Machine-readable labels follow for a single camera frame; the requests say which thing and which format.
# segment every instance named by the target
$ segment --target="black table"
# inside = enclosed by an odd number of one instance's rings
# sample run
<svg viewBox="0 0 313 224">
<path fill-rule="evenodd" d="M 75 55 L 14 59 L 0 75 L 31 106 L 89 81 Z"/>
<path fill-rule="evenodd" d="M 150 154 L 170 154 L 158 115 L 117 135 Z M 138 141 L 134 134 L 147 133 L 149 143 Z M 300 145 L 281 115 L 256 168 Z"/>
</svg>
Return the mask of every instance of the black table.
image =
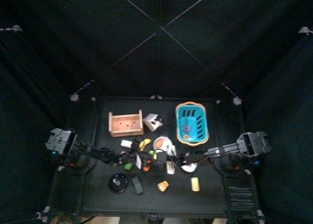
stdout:
<svg viewBox="0 0 313 224">
<path fill-rule="evenodd" d="M 206 107 L 210 138 L 205 144 L 196 147 L 178 141 L 175 108 L 185 101 L 188 100 L 155 101 L 145 98 L 80 100 L 72 105 L 67 126 L 75 128 L 78 137 L 86 144 L 93 144 L 95 148 L 106 147 L 119 153 L 122 151 L 121 140 L 133 141 L 135 137 L 111 137 L 107 127 L 109 112 L 114 115 L 125 115 L 135 114 L 138 110 L 142 110 L 143 117 L 150 113 L 157 113 L 165 121 L 163 126 L 155 132 L 151 132 L 145 125 L 143 137 L 154 141 L 161 135 L 167 135 L 178 154 L 232 144 L 245 132 L 241 107 L 234 106 L 232 101 L 189 100 L 202 103 Z M 130 178 L 130 185 L 127 190 L 117 195 L 109 190 L 107 183 L 111 176 L 119 173 Z M 141 195 L 137 194 L 131 182 L 134 176 L 139 177 L 145 189 Z M 147 173 L 143 173 L 137 168 L 126 171 L 123 166 L 111 167 L 101 161 L 94 161 L 94 167 L 85 175 L 70 175 L 66 170 L 56 172 L 50 203 L 56 210 L 80 216 L 149 216 L 154 214 L 162 217 L 193 218 L 230 216 L 232 207 L 225 192 L 228 193 L 228 187 L 234 179 L 222 177 L 213 165 L 201 166 L 193 176 L 200 179 L 200 192 L 193 192 L 192 179 L 185 174 L 175 172 L 174 175 L 169 175 L 163 167 L 154 166 Z M 245 179 L 240 182 L 238 179 L 234 180 L 238 183 L 237 186 L 254 186 L 253 180 Z M 165 180 L 170 187 L 162 193 L 157 185 Z"/>
</svg>

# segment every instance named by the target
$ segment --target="wooden crate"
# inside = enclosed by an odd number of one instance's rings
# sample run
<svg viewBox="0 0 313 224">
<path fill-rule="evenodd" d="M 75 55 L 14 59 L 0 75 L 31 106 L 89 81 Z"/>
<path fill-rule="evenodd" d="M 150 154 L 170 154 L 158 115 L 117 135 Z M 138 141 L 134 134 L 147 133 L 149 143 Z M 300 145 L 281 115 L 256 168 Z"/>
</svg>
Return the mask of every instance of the wooden crate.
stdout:
<svg viewBox="0 0 313 224">
<path fill-rule="evenodd" d="M 142 111 L 139 114 L 117 115 L 109 113 L 109 131 L 113 137 L 143 134 Z"/>
</svg>

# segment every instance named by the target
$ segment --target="green object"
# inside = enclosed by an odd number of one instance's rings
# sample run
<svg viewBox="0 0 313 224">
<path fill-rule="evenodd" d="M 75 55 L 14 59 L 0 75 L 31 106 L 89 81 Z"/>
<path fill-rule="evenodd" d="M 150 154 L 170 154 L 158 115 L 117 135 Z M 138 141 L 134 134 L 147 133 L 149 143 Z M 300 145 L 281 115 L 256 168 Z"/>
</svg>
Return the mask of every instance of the green object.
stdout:
<svg viewBox="0 0 313 224">
<path fill-rule="evenodd" d="M 133 163 L 129 163 L 129 164 L 126 164 L 126 165 L 123 166 L 123 168 L 125 168 L 126 170 L 131 170 L 131 169 L 133 169 L 133 166 L 134 166 L 134 164 L 133 164 Z"/>
</svg>

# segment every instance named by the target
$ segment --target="blue basket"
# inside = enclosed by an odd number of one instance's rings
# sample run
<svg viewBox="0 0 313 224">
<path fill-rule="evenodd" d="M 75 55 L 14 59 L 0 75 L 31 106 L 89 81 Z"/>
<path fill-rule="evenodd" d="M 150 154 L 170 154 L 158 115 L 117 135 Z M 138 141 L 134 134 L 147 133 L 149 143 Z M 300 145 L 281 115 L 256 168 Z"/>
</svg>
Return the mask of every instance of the blue basket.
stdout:
<svg viewBox="0 0 313 224">
<path fill-rule="evenodd" d="M 190 146 L 204 144 L 209 139 L 206 108 L 196 102 L 185 102 L 177 107 L 178 140 Z"/>
</svg>

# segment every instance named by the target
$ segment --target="black fabric wall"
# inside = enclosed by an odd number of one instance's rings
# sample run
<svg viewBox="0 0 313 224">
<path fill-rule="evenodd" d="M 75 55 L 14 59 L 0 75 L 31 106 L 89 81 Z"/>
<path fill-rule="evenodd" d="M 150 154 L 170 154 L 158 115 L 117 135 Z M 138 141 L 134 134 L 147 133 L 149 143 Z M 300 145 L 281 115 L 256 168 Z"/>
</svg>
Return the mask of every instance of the black fabric wall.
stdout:
<svg viewBox="0 0 313 224">
<path fill-rule="evenodd" d="M 93 94 L 217 99 L 232 97 L 222 82 L 245 97 L 292 47 L 313 8 L 311 0 L 3 4 L 68 94 L 95 80 Z"/>
<path fill-rule="evenodd" d="M 10 21 L 0 10 L 0 27 Z M 44 143 L 64 126 L 68 97 L 23 38 L 0 34 L 0 221 L 47 206 L 52 166 Z"/>
<path fill-rule="evenodd" d="M 312 55 L 304 35 L 246 98 L 248 129 L 266 131 L 273 146 L 258 177 L 270 223 L 313 223 Z"/>
</svg>

